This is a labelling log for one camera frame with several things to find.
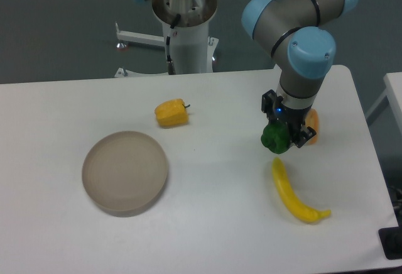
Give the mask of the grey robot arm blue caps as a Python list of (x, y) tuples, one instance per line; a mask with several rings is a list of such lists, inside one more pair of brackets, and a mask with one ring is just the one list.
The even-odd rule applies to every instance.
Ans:
[[(208, 32), (217, 0), (136, 1), (150, 1), (162, 24), (168, 73), (205, 73), (212, 63)], [(261, 142), (273, 153), (302, 147), (316, 137), (318, 129), (307, 117), (336, 53), (335, 41), (322, 25), (348, 13), (358, 1), (251, 0), (244, 8), (245, 32), (281, 69), (278, 87), (261, 99), (268, 119)]]

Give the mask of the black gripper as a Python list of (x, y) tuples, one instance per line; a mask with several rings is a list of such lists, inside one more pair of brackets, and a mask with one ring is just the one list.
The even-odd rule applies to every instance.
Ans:
[(296, 98), (284, 90), (269, 90), (261, 98), (261, 111), (268, 120), (278, 118), (292, 128), (294, 132), (291, 134), (291, 143), (297, 148), (316, 136), (316, 131), (311, 126), (304, 125), (310, 109), (311, 98)]

